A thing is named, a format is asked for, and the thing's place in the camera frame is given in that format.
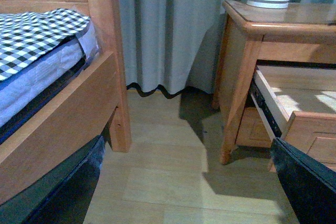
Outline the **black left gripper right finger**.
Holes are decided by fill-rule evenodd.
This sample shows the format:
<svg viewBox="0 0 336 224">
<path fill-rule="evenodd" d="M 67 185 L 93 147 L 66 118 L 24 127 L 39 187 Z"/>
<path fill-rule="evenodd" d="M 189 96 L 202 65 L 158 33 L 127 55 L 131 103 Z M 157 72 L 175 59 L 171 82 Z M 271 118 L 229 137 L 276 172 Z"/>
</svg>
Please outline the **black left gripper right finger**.
<svg viewBox="0 0 336 224">
<path fill-rule="evenodd" d="M 335 171 L 275 138 L 270 154 L 300 223 L 335 223 Z"/>
</svg>

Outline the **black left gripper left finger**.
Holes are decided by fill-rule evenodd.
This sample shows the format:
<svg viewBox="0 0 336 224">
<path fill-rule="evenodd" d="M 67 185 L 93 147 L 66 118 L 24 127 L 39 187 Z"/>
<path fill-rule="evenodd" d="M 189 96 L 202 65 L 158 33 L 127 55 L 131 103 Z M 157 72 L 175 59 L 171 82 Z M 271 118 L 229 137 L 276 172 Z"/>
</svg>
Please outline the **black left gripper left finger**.
<svg viewBox="0 0 336 224">
<path fill-rule="evenodd" d="M 1 204 L 1 223 L 83 223 L 105 153 L 101 135 Z"/>
</svg>

